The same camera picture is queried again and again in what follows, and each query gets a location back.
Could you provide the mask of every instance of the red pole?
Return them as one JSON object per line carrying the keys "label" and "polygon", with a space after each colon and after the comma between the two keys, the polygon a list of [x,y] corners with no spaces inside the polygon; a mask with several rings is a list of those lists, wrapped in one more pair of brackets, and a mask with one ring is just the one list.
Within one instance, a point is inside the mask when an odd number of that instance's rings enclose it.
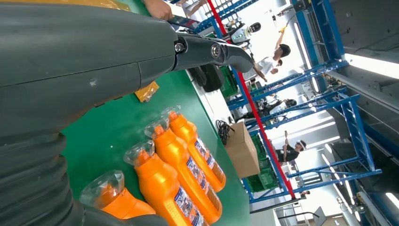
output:
{"label": "red pole", "polygon": [[[222,24],[222,20],[221,20],[219,14],[216,12],[216,9],[215,9],[215,7],[214,7],[214,5],[212,3],[212,0],[207,0],[207,1],[208,1],[209,6],[211,7],[211,11],[213,13],[213,16],[215,17],[215,20],[216,20],[217,24],[219,25],[222,34],[225,35],[227,33],[226,29],[224,28],[224,26]],[[270,141],[267,138],[267,135],[266,135],[266,133],[265,133],[265,131],[263,129],[263,124],[262,124],[261,118],[259,117],[259,114],[256,111],[254,102],[252,101],[252,96],[251,96],[251,94],[248,91],[247,85],[245,84],[245,80],[244,80],[244,77],[242,77],[242,73],[241,72],[238,72],[238,77],[239,77],[239,81],[240,81],[240,83],[242,85],[242,88],[244,89],[244,94],[248,98],[248,102],[249,102],[249,105],[251,106],[252,113],[254,114],[256,122],[258,123],[259,129],[260,129],[260,132],[261,132],[261,136],[262,136],[263,140],[266,142],[267,148],[271,152],[271,158],[273,159],[273,162],[276,163],[277,171],[279,172],[281,178],[283,179],[284,184],[286,185],[287,190],[288,190],[289,194],[291,195],[291,198],[295,199],[295,194],[294,194],[294,191],[292,189],[291,183],[289,182],[289,180],[287,180],[286,175],[284,174],[283,170],[281,169],[281,166],[279,164],[279,160],[277,159],[277,156],[276,156],[276,154],[273,151],[273,148],[272,148],[272,146],[270,144]]]}

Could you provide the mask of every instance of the orange detergent bottle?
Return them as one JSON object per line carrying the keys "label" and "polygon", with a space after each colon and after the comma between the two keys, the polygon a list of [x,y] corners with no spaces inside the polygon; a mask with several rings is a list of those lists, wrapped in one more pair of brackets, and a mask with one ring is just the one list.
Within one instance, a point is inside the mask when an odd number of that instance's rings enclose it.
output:
{"label": "orange detergent bottle", "polygon": [[191,158],[187,144],[169,128],[168,120],[155,121],[145,128],[158,156],[177,171],[177,178],[209,224],[222,214],[222,204],[202,170]]}
{"label": "orange detergent bottle", "polygon": [[155,214],[153,208],[133,197],[125,188],[124,176],[119,170],[109,171],[88,184],[79,200],[119,219]]}
{"label": "orange detergent bottle", "polygon": [[135,167],[145,200],[170,226],[209,226],[180,186],[176,170],[154,153],[153,141],[135,145],[124,160]]}
{"label": "orange detergent bottle", "polygon": [[169,119],[173,133],[187,143],[190,155],[202,169],[213,189],[216,192],[221,191],[226,185],[226,176],[209,149],[198,137],[197,127],[180,114],[180,106],[165,109],[162,116]]}

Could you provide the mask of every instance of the green table surface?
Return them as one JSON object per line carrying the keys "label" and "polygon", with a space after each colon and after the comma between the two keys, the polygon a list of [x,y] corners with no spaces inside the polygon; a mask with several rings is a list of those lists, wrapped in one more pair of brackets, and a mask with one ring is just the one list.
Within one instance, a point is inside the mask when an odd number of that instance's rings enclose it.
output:
{"label": "green table surface", "polygon": [[[148,15],[140,0],[121,0],[134,13]],[[133,167],[123,161],[123,154],[134,144],[147,139],[144,127],[159,118],[159,112],[181,105],[183,115],[198,127],[199,136],[207,144],[224,170],[227,183],[218,193],[223,205],[222,217],[215,226],[247,226],[249,201],[234,167],[215,128],[185,71],[167,73],[156,80],[160,89],[148,103],[140,103],[131,94],[87,112],[81,119],[64,129],[67,147],[68,174],[75,199],[93,179],[110,170],[125,174],[125,187],[138,199],[144,200],[138,188]]]}

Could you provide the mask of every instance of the person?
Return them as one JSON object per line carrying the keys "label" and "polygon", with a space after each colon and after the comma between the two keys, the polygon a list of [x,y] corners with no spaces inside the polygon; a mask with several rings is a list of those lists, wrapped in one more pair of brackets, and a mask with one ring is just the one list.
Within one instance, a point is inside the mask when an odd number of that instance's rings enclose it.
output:
{"label": "person", "polygon": [[[182,6],[185,2],[187,2],[188,0],[181,0],[179,1],[176,5],[178,6]],[[207,0],[199,0],[198,3],[192,7],[192,9],[190,10],[190,12],[187,13],[187,17],[191,17],[195,12],[198,11],[198,9],[201,8],[201,6],[207,4]]]}
{"label": "person", "polygon": [[276,46],[272,56],[267,56],[260,62],[256,63],[254,67],[247,73],[243,73],[244,80],[250,80],[256,76],[261,77],[265,82],[267,79],[266,74],[276,74],[279,70],[276,68],[283,65],[281,60],[283,57],[288,56],[291,53],[291,49],[288,45],[282,44],[285,28],[279,31],[281,33],[279,39],[277,40]]}
{"label": "person", "polygon": [[[295,106],[296,105],[296,100],[292,100],[292,99],[285,99],[283,101],[281,100],[277,100],[275,101],[274,104],[267,104],[263,106],[263,108],[261,110],[258,110],[258,115],[259,117],[264,117],[267,116],[269,114],[274,114],[277,113],[279,111],[285,110],[289,107]],[[254,118],[254,113],[253,112],[248,112],[244,115],[242,115],[241,117],[236,119],[236,122],[241,120],[241,119],[252,119]]]}
{"label": "person", "polygon": [[307,195],[307,194],[311,194],[311,192],[310,192],[309,190],[306,190],[306,191],[301,192],[301,193],[300,193],[301,198],[302,198],[302,199],[306,199],[306,195]]}
{"label": "person", "polygon": [[303,140],[298,140],[293,148],[289,145],[287,131],[285,131],[285,137],[286,141],[285,145],[283,145],[283,149],[276,150],[280,165],[296,159],[299,153],[306,149],[306,143]]}
{"label": "person", "polygon": [[142,0],[150,15],[161,20],[173,18],[172,9],[164,0]]}

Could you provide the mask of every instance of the fluorescent light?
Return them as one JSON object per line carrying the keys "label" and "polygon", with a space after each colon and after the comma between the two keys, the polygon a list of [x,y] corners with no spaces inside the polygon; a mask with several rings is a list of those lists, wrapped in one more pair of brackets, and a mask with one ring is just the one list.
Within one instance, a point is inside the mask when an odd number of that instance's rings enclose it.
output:
{"label": "fluorescent light", "polygon": [[303,43],[302,35],[301,35],[301,32],[299,31],[298,23],[294,23],[294,27],[295,27],[296,35],[298,36],[299,44],[300,44],[302,52],[303,52],[303,56],[305,57],[306,65],[308,68],[311,68],[311,62],[308,57],[308,52],[306,52],[306,48]]}
{"label": "fluorescent light", "polygon": [[326,156],[322,153],[321,154],[321,157],[323,158],[323,160],[324,160],[324,162],[327,164],[327,165],[330,165],[330,161],[326,158]]}
{"label": "fluorescent light", "polygon": [[327,149],[328,152],[333,153],[333,150],[331,149],[330,145],[325,144],[324,147]]}
{"label": "fluorescent light", "polygon": [[316,79],[314,77],[312,77],[312,82],[313,82],[314,90],[316,92],[319,92],[319,87],[318,87]]}
{"label": "fluorescent light", "polygon": [[399,79],[399,64],[347,53],[345,54],[345,59],[352,66],[370,72],[382,74],[391,78]]}
{"label": "fluorescent light", "polygon": [[332,138],[329,138],[329,139],[325,139],[325,140],[322,140],[322,141],[307,145],[306,148],[317,147],[319,145],[322,145],[322,144],[325,144],[325,143],[329,143],[329,142],[334,141],[334,140],[338,140],[339,138],[340,138],[339,136],[336,136],[336,137],[332,137]]}
{"label": "fluorescent light", "polygon": [[[300,136],[302,136],[302,135],[305,135],[305,134],[308,134],[308,133],[317,131],[317,130],[319,130],[319,129],[332,126],[332,125],[335,125],[335,121],[332,121],[332,122],[323,124],[323,125],[321,125],[321,126],[316,126],[316,127],[314,127],[314,128],[306,129],[306,130],[303,130],[303,131],[300,131],[300,132],[291,134],[291,135],[289,135],[288,139],[293,139],[293,138],[296,138],[296,137],[300,137]],[[286,139],[285,137],[279,137],[279,138],[277,138],[277,139],[274,139],[274,140],[273,140],[273,143],[276,144],[276,143],[278,143],[278,142],[280,142],[280,141],[283,141],[283,140],[285,140],[285,139]]]}
{"label": "fluorescent light", "polygon": [[358,222],[360,222],[360,215],[359,215],[359,212],[355,211],[355,216],[356,216],[356,219],[358,220]]}
{"label": "fluorescent light", "polygon": [[335,190],[337,191],[339,197],[341,198],[341,200],[342,200],[343,203],[345,204],[346,208],[348,208],[348,211],[352,214],[352,213],[353,213],[353,212],[352,212],[352,209],[349,207],[348,203],[347,203],[346,200],[343,198],[343,195],[342,195],[342,193],[338,190],[338,187],[337,187],[335,184],[333,184],[333,186],[334,186]]}
{"label": "fluorescent light", "polygon": [[392,193],[386,193],[385,194],[392,202],[393,204],[396,206],[396,208],[399,209],[399,200],[398,198],[396,198]]}
{"label": "fluorescent light", "polygon": [[348,180],[345,181],[345,186],[346,186],[346,190],[348,190],[349,196],[351,197],[351,203],[352,203],[352,205],[354,205],[355,201],[353,199],[352,189],[351,189],[351,186],[349,185],[349,181]]}

